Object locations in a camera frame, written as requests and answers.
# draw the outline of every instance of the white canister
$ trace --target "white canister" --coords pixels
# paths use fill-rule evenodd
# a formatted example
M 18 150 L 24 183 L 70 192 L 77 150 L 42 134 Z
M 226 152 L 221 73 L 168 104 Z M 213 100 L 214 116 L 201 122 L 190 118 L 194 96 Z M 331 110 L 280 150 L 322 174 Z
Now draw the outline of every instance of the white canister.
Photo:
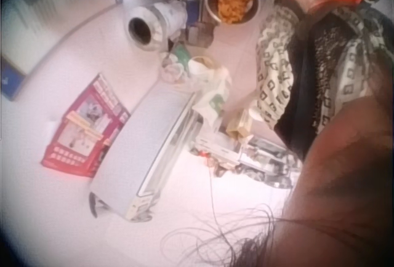
M 126 15 L 126 31 L 132 42 L 143 50 L 166 50 L 167 40 L 186 27 L 187 12 L 180 1 L 158 2 L 136 7 Z

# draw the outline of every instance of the white appliance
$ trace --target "white appliance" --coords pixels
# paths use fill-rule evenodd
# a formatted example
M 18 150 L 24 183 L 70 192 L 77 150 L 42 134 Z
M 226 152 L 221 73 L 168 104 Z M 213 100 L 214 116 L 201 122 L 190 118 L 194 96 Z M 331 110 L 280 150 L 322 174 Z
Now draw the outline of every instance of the white appliance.
M 194 94 L 158 82 L 149 91 L 105 156 L 90 189 L 95 198 L 131 221 L 152 219 L 174 163 L 198 119 Z M 94 199 L 90 207 L 95 214 Z

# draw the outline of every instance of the food in bowl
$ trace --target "food in bowl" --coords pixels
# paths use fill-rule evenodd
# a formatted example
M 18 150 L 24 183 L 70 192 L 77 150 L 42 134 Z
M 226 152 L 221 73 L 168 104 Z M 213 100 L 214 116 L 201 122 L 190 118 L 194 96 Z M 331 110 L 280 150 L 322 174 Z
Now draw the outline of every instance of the food in bowl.
M 217 2 L 219 18 L 226 24 L 240 22 L 252 4 L 252 0 L 217 0 Z

